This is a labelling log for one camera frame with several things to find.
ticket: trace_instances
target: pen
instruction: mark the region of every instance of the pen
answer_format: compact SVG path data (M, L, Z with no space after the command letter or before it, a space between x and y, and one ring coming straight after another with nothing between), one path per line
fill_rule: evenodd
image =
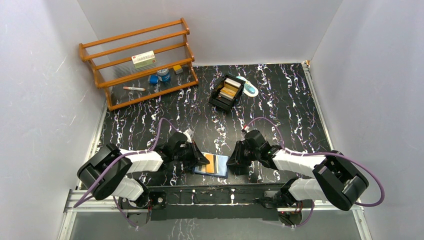
M125 89L125 90L136 90L136 91L146 91L145 88L142 88L142 87L132 87L132 86L124 86L123 89Z

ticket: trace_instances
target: blue cap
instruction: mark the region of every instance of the blue cap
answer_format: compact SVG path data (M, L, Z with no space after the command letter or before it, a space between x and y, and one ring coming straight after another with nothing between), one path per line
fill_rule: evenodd
M148 82L151 83L151 84L157 84L158 83L158 76L156 76L156 75L148 76Z

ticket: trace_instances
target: small yellow box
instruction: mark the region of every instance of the small yellow box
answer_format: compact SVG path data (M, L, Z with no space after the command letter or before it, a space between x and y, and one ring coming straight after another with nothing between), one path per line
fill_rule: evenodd
M180 65L173 66L173 70L175 71L175 74L181 74L183 72L183 69Z

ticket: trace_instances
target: white arm segment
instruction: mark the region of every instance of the white arm segment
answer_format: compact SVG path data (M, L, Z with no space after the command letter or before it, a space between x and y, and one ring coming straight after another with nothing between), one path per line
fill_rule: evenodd
M125 149L119 149L119 150L122 154L138 152L138 151L125 150ZM158 171L159 167L164 162L161 156L155 151L129 155L129 156L126 156L126 158L130 159L132 162L132 166L129 168L128 172L126 172L127 174L134 173L134 172L143 172L143 171L156 172Z
M291 184L288 191L297 201L307 199L328 201L316 179L299 178Z
M119 150L121 154L138 152L125 149ZM126 172L127 174L143 171L156 172L164 162L161 156L155 151L129 155L126 156L126 158L130 159L132 162L131 167ZM111 195L135 201L140 197L143 192L143 187L136 180L124 177Z
M314 169L315 165L321 164L324 159L326 159L325 155L295 156L290 155L290 153L287 153L285 150L281 149L276 153L272 160L279 170L289 170L314 178L312 170Z
M136 180L124 177L111 195L135 201L143 192L143 187Z

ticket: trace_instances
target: white box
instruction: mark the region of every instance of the white box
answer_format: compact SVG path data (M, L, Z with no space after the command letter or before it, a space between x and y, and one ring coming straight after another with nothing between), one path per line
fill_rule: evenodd
M131 59L136 69L156 63L155 53L153 51L132 56Z

